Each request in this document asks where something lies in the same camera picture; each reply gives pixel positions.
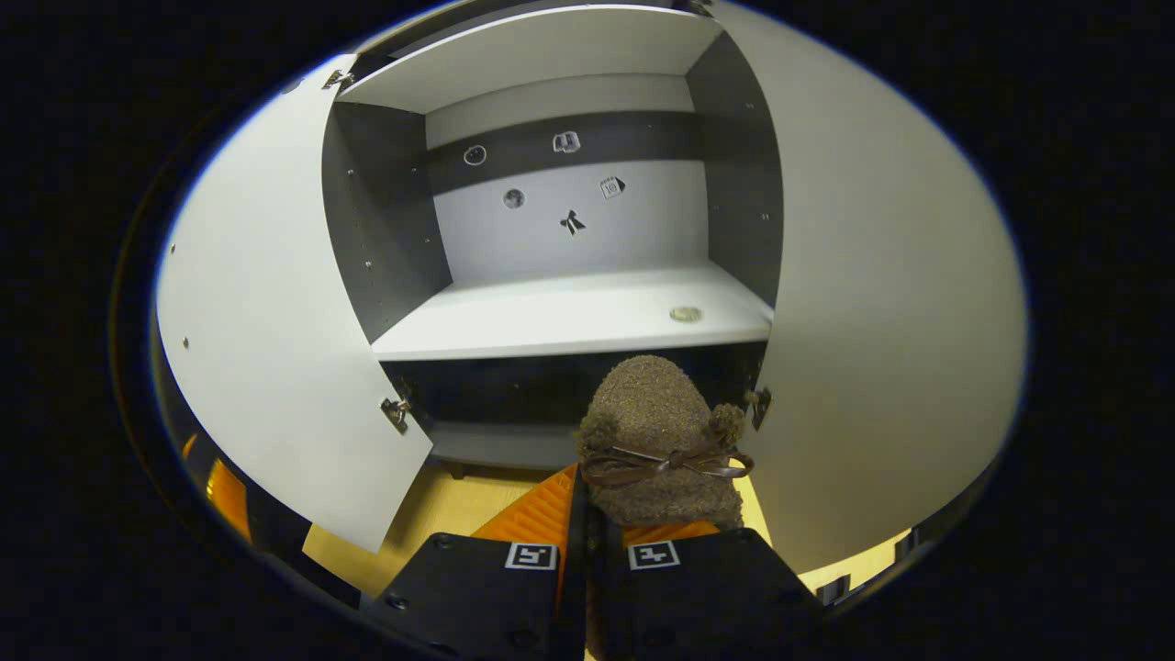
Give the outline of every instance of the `cabinet door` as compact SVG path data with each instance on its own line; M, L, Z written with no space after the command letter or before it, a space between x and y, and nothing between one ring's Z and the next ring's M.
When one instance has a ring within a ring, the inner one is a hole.
M771 110L776 318L744 450L776 551L807 572L919 524L987 467L1022 389L1015 249L966 156L912 103L740 6L712 13Z
M331 250L322 141L355 55L308 73L241 126L193 184L156 289L167 360L192 411L262 488L376 552L431 448L396 402Z

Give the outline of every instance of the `fuzzy toy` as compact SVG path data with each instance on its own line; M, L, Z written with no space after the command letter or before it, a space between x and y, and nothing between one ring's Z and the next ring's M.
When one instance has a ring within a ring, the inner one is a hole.
M592 503L622 527L707 520L740 528L743 499L730 478L753 466L732 450L743 418L728 404L710 411L669 360L625 360L600 384L576 434L580 467L596 474L585 478ZM746 468L730 467L731 457Z

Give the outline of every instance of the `brown fuzzy object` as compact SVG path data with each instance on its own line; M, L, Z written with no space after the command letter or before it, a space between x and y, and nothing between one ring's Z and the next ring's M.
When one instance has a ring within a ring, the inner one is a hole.
M617 365L600 384L579 424L576 450L588 459L613 444L664 456L713 444L731 447L741 436L743 417L726 404L711 412L680 369L663 358L640 356ZM687 468L630 485L591 486L589 493L618 526L698 520L720 530L743 526L743 499L731 480Z

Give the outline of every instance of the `wooden floor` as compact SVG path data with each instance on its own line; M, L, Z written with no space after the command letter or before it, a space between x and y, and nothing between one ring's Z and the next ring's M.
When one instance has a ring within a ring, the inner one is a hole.
M549 475L471 467L464 480L454 480L443 468L425 466L408 491L378 553L363 551L317 526L310 528L302 551L364 594L376 596L429 535L437 532L469 535ZM734 480L734 487L743 497L744 525L771 544L751 479ZM870 551L799 578L813 592L845 574L851 575L850 587L857 587L893 564L893 545L908 532L902 531Z

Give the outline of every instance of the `ribbon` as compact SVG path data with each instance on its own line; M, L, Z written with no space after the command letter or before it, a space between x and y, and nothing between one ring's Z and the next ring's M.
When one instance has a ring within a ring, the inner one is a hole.
M754 461L738 452L725 452L714 447L703 448L692 454L682 451L673 451L669 457L658 457L653 453L640 451L630 446L612 446L615 454L598 454L585 460L579 466L579 474L584 483L597 487L616 487L631 485L642 480L657 477L665 471L674 468L687 468L701 475L712 475L733 480L743 478L754 468ZM743 464L743 468L726 466L726 460L737 459ZM604 468L616 466L629 466L620 471L603 472Z

